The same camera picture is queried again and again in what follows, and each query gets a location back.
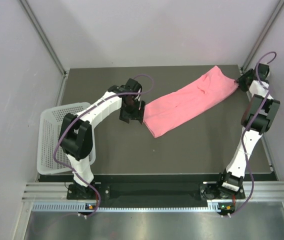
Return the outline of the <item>pink t shirt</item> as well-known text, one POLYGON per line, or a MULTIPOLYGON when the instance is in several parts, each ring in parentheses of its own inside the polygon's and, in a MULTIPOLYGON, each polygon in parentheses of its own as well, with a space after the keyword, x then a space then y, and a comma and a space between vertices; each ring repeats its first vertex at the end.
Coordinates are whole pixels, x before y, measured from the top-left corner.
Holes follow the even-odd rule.
POLYGON ((214 66, 183 88, 148 103, 144 123, 154 138, 161 137, 224 101, 237 88, 234 79, 214 66))

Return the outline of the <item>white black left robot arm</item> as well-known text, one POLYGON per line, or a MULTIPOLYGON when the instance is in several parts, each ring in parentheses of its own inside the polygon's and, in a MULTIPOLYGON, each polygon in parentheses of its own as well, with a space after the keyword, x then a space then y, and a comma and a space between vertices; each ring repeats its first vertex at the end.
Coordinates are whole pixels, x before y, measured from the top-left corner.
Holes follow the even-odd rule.
POLYGON ((84 199, 95 194, 90 154, 95 149, 94 129, 98 124, 117 110, 120 110, 121 121, 143 123, 146 103, 141 100, 142 90, 142 85, 130 78, 125 85, 111 86, 99 100, 85 110, 64 116, 57 146, 61 147, 70 161, 73 185, 69 190, 73 194, 84 199))

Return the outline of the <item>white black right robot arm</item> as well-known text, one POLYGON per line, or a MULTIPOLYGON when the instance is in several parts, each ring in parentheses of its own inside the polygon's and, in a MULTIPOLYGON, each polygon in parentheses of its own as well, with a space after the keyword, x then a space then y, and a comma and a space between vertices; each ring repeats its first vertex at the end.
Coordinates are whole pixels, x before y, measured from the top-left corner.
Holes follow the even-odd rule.
POLYGON ((242 132, 232 160, 215 185, 215 192, 221 198, 235 195, 243 186, 245 172, 253 150, 269 131, 280 108, 281 102, 273 98, 269 91, 270 74, 268 64, 258 63, 237 79, 239 88, 251 95, 251 100, 242 119, 242 132))

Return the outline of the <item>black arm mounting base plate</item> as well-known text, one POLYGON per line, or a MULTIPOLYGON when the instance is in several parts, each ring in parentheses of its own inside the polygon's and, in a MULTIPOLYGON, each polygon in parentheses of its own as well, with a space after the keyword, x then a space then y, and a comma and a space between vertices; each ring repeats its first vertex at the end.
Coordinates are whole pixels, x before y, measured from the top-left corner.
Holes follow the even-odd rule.
POLYGON ((84 200, 106 208, 200 207, 207 200, 245 199, 243 180, 237 191, 222 187, 221 174, 96 175, 89 187, 68 186, 68 200, 84 200))

